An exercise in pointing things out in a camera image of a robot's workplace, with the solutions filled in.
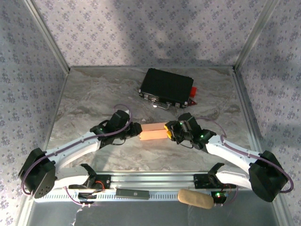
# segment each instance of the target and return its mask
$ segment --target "floral wallpaper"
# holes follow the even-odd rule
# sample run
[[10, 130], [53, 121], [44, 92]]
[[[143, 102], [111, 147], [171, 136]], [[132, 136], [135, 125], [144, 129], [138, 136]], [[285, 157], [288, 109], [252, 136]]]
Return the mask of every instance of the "floral wallpaper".
[[69, 66], [234, 65], [266, 0], [35, 0]]
[[262, 144], [295, 182], [286, 195], [301, 226], [301, 2], [281, 0], [240, 70]]
[[18, 172], [43, 146], [64, 79], [21, 0], [0, 1], [0, 225], [13, 225], [21, 201]]

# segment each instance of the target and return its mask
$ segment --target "red wire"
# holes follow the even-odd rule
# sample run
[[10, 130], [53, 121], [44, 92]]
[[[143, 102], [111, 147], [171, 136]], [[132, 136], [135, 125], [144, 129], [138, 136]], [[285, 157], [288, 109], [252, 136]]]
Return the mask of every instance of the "red wire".
[[104, 185], [103, 185], [103, 183], [102, 183], [100, 180], [95, 181], [95, 183], [100, 183], [100, 184], [102, 184], [102, 186], [103, 186], [102, 191], [105, 190]]

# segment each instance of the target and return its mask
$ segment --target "beige sponge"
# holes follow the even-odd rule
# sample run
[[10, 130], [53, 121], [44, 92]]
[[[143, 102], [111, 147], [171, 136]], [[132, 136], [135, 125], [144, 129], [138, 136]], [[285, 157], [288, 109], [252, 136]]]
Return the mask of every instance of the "beige sponge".
[[179, 191], [178, 200], [182, 203], [204, 209], [211, 209], [214, 206], [212, 196], [187, 189], [181, 189]]

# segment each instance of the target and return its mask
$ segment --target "marble surface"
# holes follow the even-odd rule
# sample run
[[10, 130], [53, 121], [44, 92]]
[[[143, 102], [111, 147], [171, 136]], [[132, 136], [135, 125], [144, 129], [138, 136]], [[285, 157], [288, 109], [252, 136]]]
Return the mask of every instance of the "marble surface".
[[[250, 148], [246, 122], [228, 69], [161, 69], [192, 77], [193, 86], [198, 88], [194, 98], [198, 104], [178, 110], [173, 107], [169, 110], [154, 108], [151, 101], [138, 95], [147, 68], [72, 68], [48, 149], [72, 141], [94, 125], [109, 119], [113, 114], [113, 106], [118, 103], [128, 105], [133, 112], [133, 121], [142, 124], [176, 120], [185, 112], [190, 112], [195, 117], [208, 117], [224, 127], [229, 141]], [[202, 128], [222, 133], [211, 122], [199, 120], [199, 124]], [[176, 145], [169, 139], [140, 141], [139, 137], [134, 137], [124, 145], [110, 145], [87, 154], [70, 166], [88, 163], [97, 171], [206, 171], [217, 162], [225, 160]]]

